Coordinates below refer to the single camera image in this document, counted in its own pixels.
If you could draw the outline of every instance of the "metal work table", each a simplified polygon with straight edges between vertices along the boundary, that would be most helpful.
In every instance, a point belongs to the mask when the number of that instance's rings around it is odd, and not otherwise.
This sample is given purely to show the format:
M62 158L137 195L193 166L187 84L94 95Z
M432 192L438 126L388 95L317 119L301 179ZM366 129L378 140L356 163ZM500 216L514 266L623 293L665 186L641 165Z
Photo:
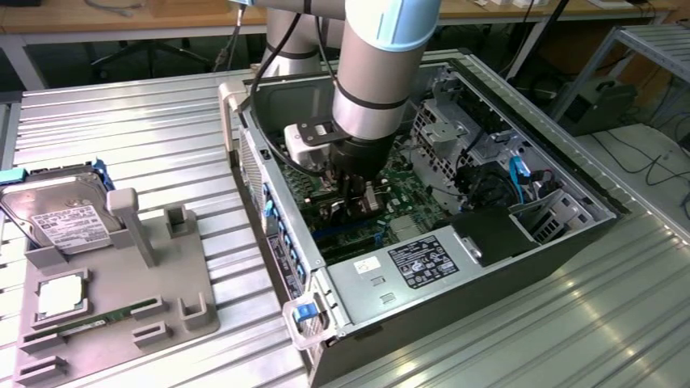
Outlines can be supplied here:
M690 251L625 184L504 80L474 64L552 142L632 210L545 281L337 380L332 387L681 386L690 383ZM222 329L69 386L304 387L268 270L250 232L221 132L217 86L202 75L26 93L15 164L110 163L115 185L142 192L141 217L186 203L201 215ZM0 388L13 386L25 238L0 248Z
M690 83L690 28L679 24L617 27L607 36L578 78L558 97L558 102L554 104L550 115L556 120L561 120L561 117L564 117L582 85L595 75L617 42L625 44L633 52L641 53L680 79ZM612 70L613 75L619 75L623 72L628 61L623 61L616 66L615 70Z

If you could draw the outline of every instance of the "warning sticker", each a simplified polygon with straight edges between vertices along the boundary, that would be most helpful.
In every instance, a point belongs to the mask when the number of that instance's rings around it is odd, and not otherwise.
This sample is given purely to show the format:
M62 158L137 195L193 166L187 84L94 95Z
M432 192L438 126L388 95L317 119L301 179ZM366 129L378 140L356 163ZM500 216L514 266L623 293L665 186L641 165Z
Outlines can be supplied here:
M39 214L31 216L31 220L61 249L79 247L109 238L109 230L93 206Z
M458 272L458 267L436 236L390 250L389 254L413 289Z

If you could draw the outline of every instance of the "motherboard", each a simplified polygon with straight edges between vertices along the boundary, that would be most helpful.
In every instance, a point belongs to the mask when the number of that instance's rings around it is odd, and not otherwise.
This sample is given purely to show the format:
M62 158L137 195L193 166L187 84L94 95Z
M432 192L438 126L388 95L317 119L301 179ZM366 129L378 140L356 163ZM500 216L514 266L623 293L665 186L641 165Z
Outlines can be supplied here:
M329 177L312 177L284 166L284 176L328 265L430 232L436 223L450 216L413 171L408 160L412 152L405 146L390 152L377 187L377 193L385 193L384 212L338 226L325 217L325 209L340 203L334 182Z

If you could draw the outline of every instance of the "hard drive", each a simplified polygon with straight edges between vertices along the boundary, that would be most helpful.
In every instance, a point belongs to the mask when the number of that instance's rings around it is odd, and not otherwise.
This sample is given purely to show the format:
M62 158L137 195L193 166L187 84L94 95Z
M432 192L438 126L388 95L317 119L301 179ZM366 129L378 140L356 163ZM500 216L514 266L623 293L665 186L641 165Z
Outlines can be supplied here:
M106 208L105 170L87 164L2 178L11 184L0 188L0 208L35 247L71 255L110 245L110 233L123 225Z

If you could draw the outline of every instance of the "green circuit board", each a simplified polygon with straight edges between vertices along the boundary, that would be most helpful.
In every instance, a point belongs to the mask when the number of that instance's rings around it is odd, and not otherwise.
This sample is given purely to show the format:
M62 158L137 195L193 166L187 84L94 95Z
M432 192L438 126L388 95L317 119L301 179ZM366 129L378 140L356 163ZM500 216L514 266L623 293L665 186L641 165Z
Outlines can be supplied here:
M284 176L290 191L329 265L398 243L400 238L390 228L390 222L397 218L410 216L420 231L428 233L433 230L434 224L449 216L434 197L426 192L422 181L398 151L392 152L381 175L389 181L385 196L388 205L384 213L366 221L329 227L320 213L324 204L329 204L329 201L320 201L320 205L314 205L306 199L333 197L338 200L334 194L336 187L326 179L304 175L284 166Z

